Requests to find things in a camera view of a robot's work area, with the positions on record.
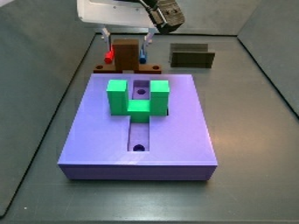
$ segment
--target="gray wall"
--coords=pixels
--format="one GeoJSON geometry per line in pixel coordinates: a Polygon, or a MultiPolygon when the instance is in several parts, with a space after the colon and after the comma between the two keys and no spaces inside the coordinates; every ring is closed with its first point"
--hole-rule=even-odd
{"type": "Polygon", "coordinates": [[[76,0],[0,8],[0,216],[95,36],[76,15],[76,0]]]}
{"type": "Polygon", "coordinates": [[[265,0],[238,38],[299,115],[298,12],[298,0],[265,0]]]}
{"type": "MultiPolygon", "coordinates": [[[[175,33],[235,35],[248,21],[262,0],[176,0],[186,23],[175,33]]],[[[110,26],[112,32],[146,32],[110,26]]]]}

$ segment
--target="dark gray block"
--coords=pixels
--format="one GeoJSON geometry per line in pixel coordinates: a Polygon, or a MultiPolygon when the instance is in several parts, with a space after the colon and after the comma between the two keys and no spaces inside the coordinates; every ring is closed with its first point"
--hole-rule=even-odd
{"type": "Polygon", "coordinates": [[[76,14],[75,0],[0,8],[0,216],[95,35],[76,14]]]}
{"type": "Polygon", "coordinates": [[[298,10],[298,0],[265,0],[238,38],[299,115],[298,10]]]}
{"type": "Polygon", "coordinates": [[[211,68],[214,58],[208,44],[171,44],[171,67],[211,68]]]}

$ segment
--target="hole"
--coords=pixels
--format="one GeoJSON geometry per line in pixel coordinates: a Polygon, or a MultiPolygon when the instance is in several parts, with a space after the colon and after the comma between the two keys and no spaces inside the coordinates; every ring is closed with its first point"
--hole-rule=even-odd
{"type": "Polygon", "coordinates": [[[144,95],[146,94],[146,91],[143,89],[138,89],[136,91],[140,95],[144,95]]]}
{"type": "Polygon", "coordinates": [[[146,151],[146,147],[142,144],[138,144],[134,148],[134,151],[146,151]]]}

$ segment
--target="brown block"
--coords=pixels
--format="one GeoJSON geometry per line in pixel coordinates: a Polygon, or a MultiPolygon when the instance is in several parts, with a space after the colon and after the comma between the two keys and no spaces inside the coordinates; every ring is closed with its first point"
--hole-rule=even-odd
{"type": "Polygon", "coordinates": [[[115,39],[112,47],[116,70],[139,70],[139,40],[115,39]]]}
{"type": "Polygon", "coordinates": [[[163,68],[160,65],[139,65],[139,69],[135,70],[136,74],[162,74],[163,68]]]}
{"type": "Polygon", "coordinates": [[[123,71],[116,70],[115,65],[98,65],[94,69],[94,74],[122,74],[123,71]]]}

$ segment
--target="rectangular base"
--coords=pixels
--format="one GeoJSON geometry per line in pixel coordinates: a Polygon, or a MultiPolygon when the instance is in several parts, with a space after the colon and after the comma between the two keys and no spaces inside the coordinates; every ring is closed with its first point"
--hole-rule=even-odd
{"type": "Polygon", "coordinates": [[[70,179],[208,180],[218,160],[192,76],[92,74],[59,166],[70,179]],[[110,80],[127,80],[130,96],[136,81],[170,81],[168,116],[150,118],[147,151],[128,150],[140,137],[130,116],[110,115],[110,80]]]}

